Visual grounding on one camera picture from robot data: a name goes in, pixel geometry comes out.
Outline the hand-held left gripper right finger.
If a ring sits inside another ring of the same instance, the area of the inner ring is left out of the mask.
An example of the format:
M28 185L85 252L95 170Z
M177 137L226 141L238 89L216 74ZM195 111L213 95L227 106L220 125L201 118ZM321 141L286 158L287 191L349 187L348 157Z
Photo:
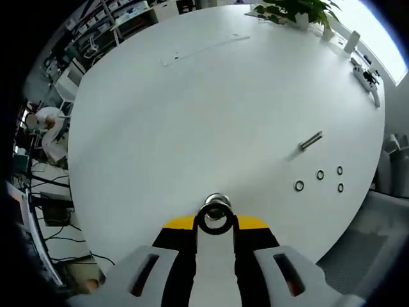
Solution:
M363 306L354 294L330 287L323 270L251 216L233 223L235 274L243 306Z

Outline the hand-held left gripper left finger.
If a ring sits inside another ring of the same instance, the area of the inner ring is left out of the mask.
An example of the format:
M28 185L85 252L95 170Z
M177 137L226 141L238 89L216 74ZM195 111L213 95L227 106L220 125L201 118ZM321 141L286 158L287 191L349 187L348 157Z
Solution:
M196 275L195 216L165 224L152 245L136 248L108 271L91 294L69 306L188 306Z

